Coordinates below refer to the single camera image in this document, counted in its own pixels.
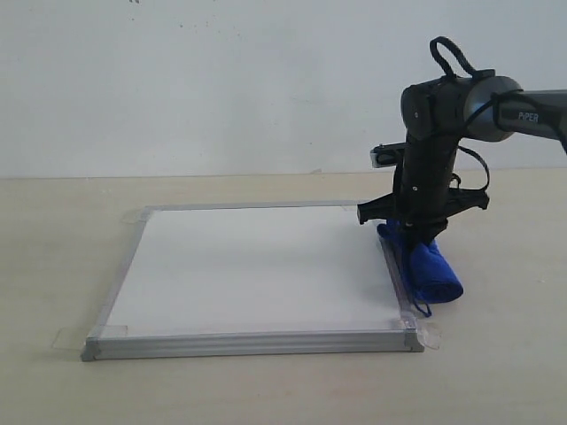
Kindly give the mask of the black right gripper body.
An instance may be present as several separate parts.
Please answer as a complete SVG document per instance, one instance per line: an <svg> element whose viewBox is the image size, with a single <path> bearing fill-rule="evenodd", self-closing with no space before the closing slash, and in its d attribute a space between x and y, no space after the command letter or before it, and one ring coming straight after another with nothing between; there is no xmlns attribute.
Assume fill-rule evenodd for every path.
<svg viewBox="0 0 567 425"><path fill-rule="evenodd" d="M392 192L357 205L358 221L397 221L405 240L407 223L431 225L438 235L450 217L470 208L485 210L487 187L464 189L454 173L459 142L456 136L417 140L408 135L403 161L394 166Z"/></svg>

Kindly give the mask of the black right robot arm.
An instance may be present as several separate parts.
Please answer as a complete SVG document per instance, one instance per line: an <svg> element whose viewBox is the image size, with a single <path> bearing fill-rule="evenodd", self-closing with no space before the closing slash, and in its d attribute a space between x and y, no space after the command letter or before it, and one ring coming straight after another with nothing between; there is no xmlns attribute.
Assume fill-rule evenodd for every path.
<svg viewBox="0 0 567 425"><path fill-rule="evenodd" d="M565 90L525 91L509 77L444 77L411 85L400 108L405 140L370 153L373 167L395 168L392 191L358 205L357 214L360 223L397 223L410 247L432 242L450 217L488 206L486 187L451 185L463 139L497 143L519 133L566 143Z"/></svg>

